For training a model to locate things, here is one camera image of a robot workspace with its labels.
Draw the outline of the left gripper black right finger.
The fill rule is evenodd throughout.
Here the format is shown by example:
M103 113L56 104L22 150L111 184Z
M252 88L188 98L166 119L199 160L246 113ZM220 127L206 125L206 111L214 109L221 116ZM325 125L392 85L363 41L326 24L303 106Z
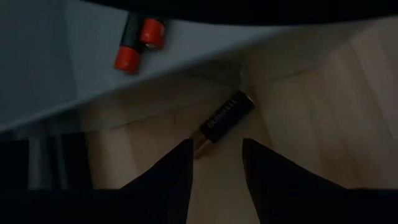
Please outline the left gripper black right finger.
M330 193L345 188L316 175L253 140L243 140L246 185L260 224L283 224L320 208Z

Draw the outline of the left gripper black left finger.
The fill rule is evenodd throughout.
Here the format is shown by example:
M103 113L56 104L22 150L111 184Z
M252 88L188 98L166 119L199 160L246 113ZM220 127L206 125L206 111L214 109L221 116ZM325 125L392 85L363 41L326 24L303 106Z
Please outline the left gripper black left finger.
M186 224L193 183L193 141L185 139L121 188L128 224Z

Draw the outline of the light grey plastic bin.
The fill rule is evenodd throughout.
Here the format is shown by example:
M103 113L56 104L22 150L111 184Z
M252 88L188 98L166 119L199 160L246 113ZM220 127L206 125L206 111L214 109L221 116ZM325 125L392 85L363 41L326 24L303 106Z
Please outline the light grey plastic bin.
M184 68L292 31L176 21L165 49L130 76L113 68L126 17L77 0L0 0L0 133L29 134L50 119L62 131L117 126L118 95L128 121L194 104L216 87Z

